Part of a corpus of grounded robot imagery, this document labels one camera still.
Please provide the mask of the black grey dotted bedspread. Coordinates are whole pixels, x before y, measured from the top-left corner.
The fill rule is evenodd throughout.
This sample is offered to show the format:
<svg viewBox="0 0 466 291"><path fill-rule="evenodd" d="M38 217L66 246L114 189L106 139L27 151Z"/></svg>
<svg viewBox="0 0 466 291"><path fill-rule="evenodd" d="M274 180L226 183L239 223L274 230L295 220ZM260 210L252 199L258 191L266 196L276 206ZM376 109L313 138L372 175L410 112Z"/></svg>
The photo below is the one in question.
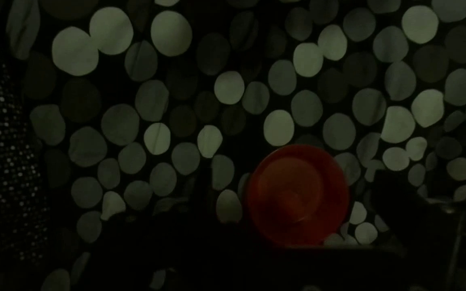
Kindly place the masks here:
<svg viewBox="0 0 466 291"><path fill-rule="evenodd" d="M195 188L210 225L242 225L291 143L346 175L329 244L397 251L354 288L466 277L466 0L9 0L4 31L72 291L119 286L130 223Z"/></svg>

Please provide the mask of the red bowl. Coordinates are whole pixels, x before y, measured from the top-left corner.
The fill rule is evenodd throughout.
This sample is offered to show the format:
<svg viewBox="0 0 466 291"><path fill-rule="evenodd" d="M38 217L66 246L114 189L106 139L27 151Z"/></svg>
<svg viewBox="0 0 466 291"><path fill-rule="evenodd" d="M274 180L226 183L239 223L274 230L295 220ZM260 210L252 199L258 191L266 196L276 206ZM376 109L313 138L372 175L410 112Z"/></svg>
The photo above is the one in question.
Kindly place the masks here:
<svg viewBox="0 0 466 291"><path fill-rule="evenodd" d="M347 181L323 149L291 144L262 159L245 185L253 230L278 248L320 246L342 223Z"/></svg>

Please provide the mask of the black sparkly fabric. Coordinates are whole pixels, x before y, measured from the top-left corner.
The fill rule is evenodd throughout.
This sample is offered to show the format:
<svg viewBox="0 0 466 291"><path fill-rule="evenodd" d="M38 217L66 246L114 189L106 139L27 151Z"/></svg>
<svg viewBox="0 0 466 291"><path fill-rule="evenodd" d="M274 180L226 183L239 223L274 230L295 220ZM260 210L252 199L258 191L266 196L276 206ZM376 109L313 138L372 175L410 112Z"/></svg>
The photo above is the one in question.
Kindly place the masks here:
<svg viewBox="0 0 466 291"><path fill-rule="evenodd" d="M41 186L0 29L0 257L40 262L46 256L48 202Z"/></svg>

